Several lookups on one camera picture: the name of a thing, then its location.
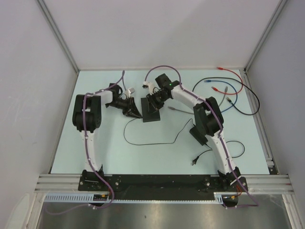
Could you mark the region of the black network switch box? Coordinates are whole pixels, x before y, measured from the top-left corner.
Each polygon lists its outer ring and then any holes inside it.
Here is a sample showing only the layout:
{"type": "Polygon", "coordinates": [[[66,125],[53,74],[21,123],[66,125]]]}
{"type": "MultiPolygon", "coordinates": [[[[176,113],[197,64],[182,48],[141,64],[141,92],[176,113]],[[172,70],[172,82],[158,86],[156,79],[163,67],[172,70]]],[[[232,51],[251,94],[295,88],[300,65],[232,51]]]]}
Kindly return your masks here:
{"type": "Polygon", "coordinates": [[[141,98],[141,109],[143,123],[156,122],[161,120],[160,112],[154,110],[147,98],[141,98]]]}

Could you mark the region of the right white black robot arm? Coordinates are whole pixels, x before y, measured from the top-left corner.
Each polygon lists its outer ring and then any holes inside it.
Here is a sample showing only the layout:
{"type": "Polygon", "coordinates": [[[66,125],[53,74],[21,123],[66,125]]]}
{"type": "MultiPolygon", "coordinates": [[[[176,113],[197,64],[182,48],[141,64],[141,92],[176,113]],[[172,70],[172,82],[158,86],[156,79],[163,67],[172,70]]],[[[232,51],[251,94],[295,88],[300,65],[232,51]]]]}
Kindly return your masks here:
{"type": "Polygon", "coordinates": [[[224,119],[214,97],[202,98],[183,88],[181,81],[172,82],[166,74],[159,75],[155,81],[160,90],[155,91],[154,83],[144,81],[143,88],[149,93],[146,98],[151,111],[160,110],[168,99],[177,100],[193,110],[195,127],[191,134],[204,143],[209,142],[215,153],[218,174],[221,177],[220,187],[224,191],[232,191],[241,177],[239,168],[232,159],[224,140],[224,119]]]}

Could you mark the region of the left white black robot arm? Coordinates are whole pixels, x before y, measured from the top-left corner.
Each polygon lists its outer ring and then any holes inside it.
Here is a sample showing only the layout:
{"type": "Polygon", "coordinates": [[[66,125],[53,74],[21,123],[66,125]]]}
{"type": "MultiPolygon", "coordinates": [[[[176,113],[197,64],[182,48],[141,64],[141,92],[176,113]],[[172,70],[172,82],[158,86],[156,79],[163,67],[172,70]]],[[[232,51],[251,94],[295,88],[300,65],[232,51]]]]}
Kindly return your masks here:
{"type": "Polygon", "coordinates": [[[122,114],[131,118],[142,118],[131,94],[133,88],[123,91],[116,83],[110,83],[106,89],[95,93],[79,94],[76,96],[72,123],[81,133],[85,147],[86,160],[84,170],[102,173],[102,159],[98,155],[98,130],[102,124],[102,106],[115,107],[122,114]]]}

